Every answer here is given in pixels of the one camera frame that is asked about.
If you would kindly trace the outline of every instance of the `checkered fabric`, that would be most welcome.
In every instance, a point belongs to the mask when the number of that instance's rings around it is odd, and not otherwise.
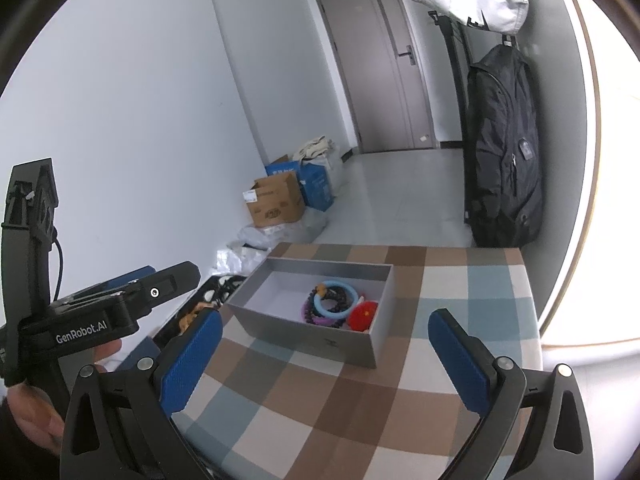
[[[438,308],[495,356],[542,369],[519,250],[281,244],[271,256],[394,264],[395,317],[371,370],[255,340],[223,307],[220,346],[174,420],[233,478],[438,478],[478,421],[429,343]],[[504,478],[525,424],[523,415],[493,478]]]

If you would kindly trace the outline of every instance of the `screw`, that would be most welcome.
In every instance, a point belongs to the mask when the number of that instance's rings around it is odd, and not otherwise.
[[[513,361],[508,357],[498,357],[497,364],[503,370],[511,370],[513,369]]]
[[[558,367],[558,373],[564,377],[571,377],[574,371],[571,370],[571,368],[569,368],[567,365],[560,365]]]
[[[80,368],[80,377],[90,377],[91,374],[94,373],[94,367],[92,367],[91,365],[85,365],[82,368]]]
[[[143,357],[138,361],[138,370],[149,370],[154,365],[154,360],[151,357]]]

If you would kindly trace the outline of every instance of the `bracelet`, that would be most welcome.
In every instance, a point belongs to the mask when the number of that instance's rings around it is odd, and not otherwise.
[[[317,293],[318,288],[316,287],[311,291],[311,294],[309,294],[309,297],[306,299],[305,304],[302,306],[302,318],[307,323],[312,325],[340,328],[345,323],[345,319],[328,319],[321,316],[316,310],[314,306],[314,297]],[[331,312],[342,312],[344,310],[347,310],[349,307],[347,295],[342,288],[336,286],[327,288],[325,299],[333,300],[336,302],[336,305],[330,309]]]
[[[345,290],[345,292],[351,295],[352,302],[351,302],[351,306],[347,310],[344,310],[341,312],[331,312],[330,310],[327,310],[322,306],[322,303],[321,303],[322,298],[320,298],[320,295],[316,293],[314,295],[314,307],[318,311],[318,314],[320,314],[320,316],[327,317],[328,319],[333,319],[333,320],[347,319],[349,314],[358,305],[359,296],[356,290],[351,285],[348,285],[347,283],[343,283],[343,282],[338,282],[337,280],[327,280],[325,282],[322,282],[322,284],[327,286],[328,288],[336,287],[336,286],[342,288],[343,290]]]

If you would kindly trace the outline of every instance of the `door handle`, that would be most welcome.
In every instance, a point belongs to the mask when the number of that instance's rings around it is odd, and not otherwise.
[[[398,54],[398,57],[404,57],[404,56],[409,56],[409,62],[412,65],[415,65],[414,48],[411,45],[406,46],[406,52],[403,52],[402,54]]]

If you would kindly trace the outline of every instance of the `black backpack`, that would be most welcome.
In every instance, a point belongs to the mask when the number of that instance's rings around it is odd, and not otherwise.
[[[473,64],[465,141],[469,223],[479,247],[522,247],[542,224],[536,108],[524,56],[506,45]]]

